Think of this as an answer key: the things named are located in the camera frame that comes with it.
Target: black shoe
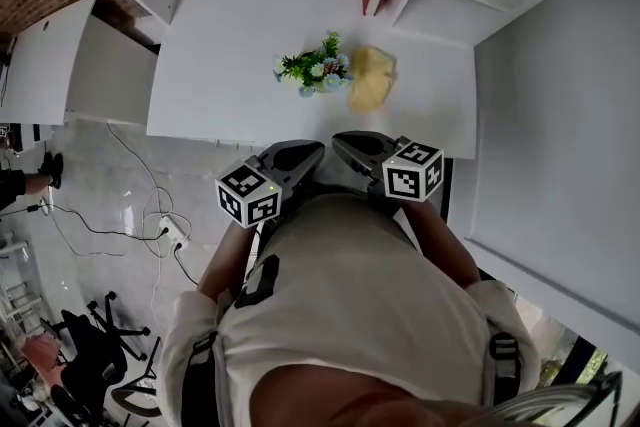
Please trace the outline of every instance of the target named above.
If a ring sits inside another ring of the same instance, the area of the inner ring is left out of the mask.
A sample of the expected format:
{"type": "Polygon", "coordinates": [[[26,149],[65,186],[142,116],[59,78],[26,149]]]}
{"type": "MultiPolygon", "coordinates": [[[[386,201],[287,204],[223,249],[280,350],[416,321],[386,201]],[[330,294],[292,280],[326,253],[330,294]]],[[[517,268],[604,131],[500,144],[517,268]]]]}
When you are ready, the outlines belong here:
{"type": "Polygon", "coordinates": [[[51,167],[51,187],[56,189],[60,188],[62,185],[62,170],[64,169],[64,160],[62,159],[62,154],[56,153],[56,156],[53,157],[53,164],[51,167]]]}
{"type": "Polygon", "coordinates": [[[44,154],[44,160],[42,161],[42,166],[38,169],[38,173],[41,175],[49,175],[53,172],[53,157],[51,156],[51,152],[46,152],[44,154]]]}

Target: white t-shirt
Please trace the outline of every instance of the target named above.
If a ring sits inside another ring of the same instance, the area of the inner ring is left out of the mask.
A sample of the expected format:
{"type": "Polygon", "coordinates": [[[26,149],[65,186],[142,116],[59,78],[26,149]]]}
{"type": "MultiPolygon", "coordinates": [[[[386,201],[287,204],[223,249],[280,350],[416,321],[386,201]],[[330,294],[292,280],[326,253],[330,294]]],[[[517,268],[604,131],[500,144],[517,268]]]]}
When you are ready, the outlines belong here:
{"type": "MultiPolygon", "coordinates": [[[[179,418],[186,358],[216,325],[216,310],[197,292],[178,300],[161,364],[170,422],[179,418]]],[[[254,387],[291,364],[371,375],[422,399],[480,404],[488,318],[518,340],[521,391],[533,389],[539,359],[503,284],[465,291],[362,200],[316,198],[275,233],[217,326],[233,424],[250,427],[254,387]]]]}

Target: cabinet door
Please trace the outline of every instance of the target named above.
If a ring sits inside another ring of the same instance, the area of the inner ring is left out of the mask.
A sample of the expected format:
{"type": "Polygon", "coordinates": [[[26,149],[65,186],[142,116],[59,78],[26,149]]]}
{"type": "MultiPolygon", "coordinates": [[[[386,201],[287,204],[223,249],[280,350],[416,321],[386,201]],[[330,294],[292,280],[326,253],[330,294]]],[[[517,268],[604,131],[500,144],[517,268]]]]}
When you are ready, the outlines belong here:
{"type": "Polygon", "coordinates": [[[95,1],[80,0],[18,34],[11,66],[0,76],[1,84],[6,81],[1,123],[64,124],[76,54],[95,1]]]}

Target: black office chair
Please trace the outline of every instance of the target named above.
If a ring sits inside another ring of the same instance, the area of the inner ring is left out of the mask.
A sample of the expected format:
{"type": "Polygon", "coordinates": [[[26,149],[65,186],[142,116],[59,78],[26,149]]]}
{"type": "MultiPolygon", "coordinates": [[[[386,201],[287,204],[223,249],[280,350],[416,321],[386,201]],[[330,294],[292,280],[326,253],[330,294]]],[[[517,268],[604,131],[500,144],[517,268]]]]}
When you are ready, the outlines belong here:
{"type": "Polygon", "coordinates": [[[58,337],[62,329],[68,329],[77,350],[77,356],[60,374],[64,388],[54,386],[51,389],[53,402],[74,425],[92,426],[100,423],[107,388],[121,382],[128,368],[123,349],[139,361],[146,359],[144,353],[134,353],[122,336],[144,336],[149,330],[116,328],[109,304],[115,298],[114,292],[109,292],[105,297],[106,320],[95,311],[95,302],[88,305],[92,316],[104,331],[94,327],[86,315],[76,316],[66,310],[62,310],[63,322],[59,324],[51,325],[43,321],[45,329],[58,337]]]}
{"type": "MultiPolygon", "coordinates": [[[[109,333],[114,338],[118,339],[118,343],[120,346],[127,351],[133,359],[136,361],[146,361],[147,355],[142,352],[140,354],[136,354],[134,350],[129,347],[129,344],[123,340],[123,336],[149,336],[151,331],[148,327],[143,327],[139,330],[130,330],[130,329],[120,329],[113,322],[113,315],[111,313],[111,301],[114,301],[118,296],[115,292],[109,292],[106,296],[104,296],[104,309],[107,315],[107,318],[104,319],[98,313],[98,303],[96,301],[91,301],[87,304],[87,309],[91,313],[91,316],[96,320],[96,322],[105,330],[106,333],[109,333]]],[[[51,324],[45,319],[40,319],[42,326],[45,331],[52,335],[54,338],[60,339],[60,331],[67,327],[66,322],[60,322],[58,324],[51,324]]]]}
{"type": "Polygon", "coordinates": [[[148,397],[148,398],[156,397],[156,389],[145,386],[144,384],[147,381],[155,380],[158,377],[151,367],[153,366],[153,359],[154,359],[154,356],[156,355],[156,352],[159,346],[160,346],[160,337],[156,339],[156,343],[153,346],[153,351],[151,352],[151,357],[149,358],[147,367],[144,373],[140,377],[138,377],[137,379],[134,379],[130,383],[120,386],[119,388],[115,388],[111,390],[111,397],[116,402],[116,404],[118,404],[120,407],[122,407],[126,411],[129,411],[130,413],[133,413],[138,416],[142,416],[143,418],[153,418],[155,416],[160,416],[162,414],[162,412],[160,411],[160,408],[157,406],[155,402],[153,402],[151,405],[147,404],[147,407],[145,407],[145,405],[140,404],[140,402],[142,401],[139,400],[142,397],[148,397]],[[136,395],[138,396],[138,403],[131,402],[129,398],[131,396],[135,397],[136,395]]]}
{"type": "Polygon", "coordinates": [[[143,327],[139,330],[131,330],[131,329],[120,329],[116,327],[113,323],[113,316],[111,315],[111,301],[114,301],[118,297],[115,292],[109,292],[106,296],[104,296],[104,309],[107,314],[107,318],[103,319],[102,316],[97,312],[98,303],[96,301],[91,301],[87,304],[87,308],[91,313],[91,316],[96,319],[96,322],[100,324],[102,329],[104,329],[107,333],[114,336],[118,339],[120,346],[127,351],[133,359],[136,361],[146,361],[147,355],[142,352],[140,355],[136,354],[131,347],[122,339],[123,336],[149,336],[151,334],[151,330],[148,327],[143,327]]]}

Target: yellow object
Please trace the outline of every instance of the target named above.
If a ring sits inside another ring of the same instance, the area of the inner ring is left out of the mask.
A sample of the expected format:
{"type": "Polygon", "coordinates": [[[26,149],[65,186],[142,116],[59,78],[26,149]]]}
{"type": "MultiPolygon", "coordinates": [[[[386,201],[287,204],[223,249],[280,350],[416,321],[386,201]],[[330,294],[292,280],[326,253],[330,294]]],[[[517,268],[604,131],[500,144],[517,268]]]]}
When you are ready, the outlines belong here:
{"type": "Polygon", "coordinates": [[[394,60],[377,48],[362,47],[351,60],[353,87],[349,105],[354,112],[372,112],[380,107],[393,84],[394,60]]]}

